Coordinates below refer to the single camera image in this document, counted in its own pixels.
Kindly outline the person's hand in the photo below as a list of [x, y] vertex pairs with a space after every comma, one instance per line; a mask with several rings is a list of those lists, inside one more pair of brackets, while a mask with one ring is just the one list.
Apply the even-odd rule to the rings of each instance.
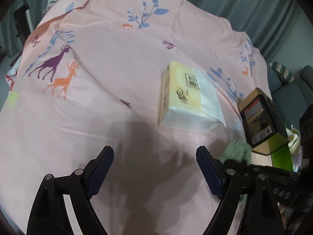
[[288, 225], [288, 219], [293, 214], [293, 209], [290, 207], [286, 207], [283, 204], [279, 205], [279, 209], [280, 209], [283, 225], [286, 227]]

